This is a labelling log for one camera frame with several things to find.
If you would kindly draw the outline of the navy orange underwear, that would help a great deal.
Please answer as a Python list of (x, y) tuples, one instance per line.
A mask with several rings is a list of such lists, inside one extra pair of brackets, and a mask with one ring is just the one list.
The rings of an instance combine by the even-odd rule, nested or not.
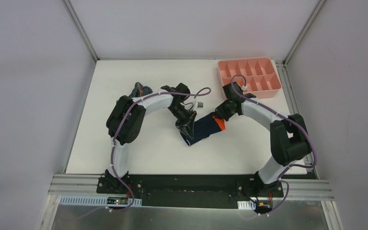
[(209, 136), (221, 132), (226, 129), (226, 120), (220, 119), (210, 113), (194, 123), (194, 137), (189, 138), (183, 133), (180, 133), (181, 137), (183, 138), (184, 142), (188, 146), (192, 146)]

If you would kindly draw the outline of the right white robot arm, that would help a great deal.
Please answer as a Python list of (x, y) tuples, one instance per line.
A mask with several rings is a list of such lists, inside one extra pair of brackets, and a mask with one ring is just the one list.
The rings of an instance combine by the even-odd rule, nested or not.
[(235, 115), (243, 115), (258, 122), (270, 133), (271, 157), (258, 172), (253, 183), (253, 191), (258, 196), (265, 196), (276, 182), (295, 162), (311, 153), (308, 133), (304, 119), (298, 114), (285, 116), (271, 107), (257, 101), (251, 94), (243, 94), (236, 83), (224, 85), (226, 100), (214, 111), (214, 117), (229, 121)]

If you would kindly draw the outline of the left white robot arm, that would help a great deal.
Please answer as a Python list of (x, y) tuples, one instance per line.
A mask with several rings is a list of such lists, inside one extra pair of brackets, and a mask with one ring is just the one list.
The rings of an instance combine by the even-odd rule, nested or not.
[(186, 109), (183, 102), (191, 96), (189, 88), (179, 83), (176, 87), (165, 85), (149, 95), (130, 98), (121, 96), (106, 121), (112, 139), (110, 166), (105, 172), (110, 179), (109, 188), (116, 194), (126, 190), (128, 173), (126, 158), (129, 144), (139, 135), (146, 115), (168, 109), (176, 118), (175, 127), (189, 139), (194, 138), (196, 111)]

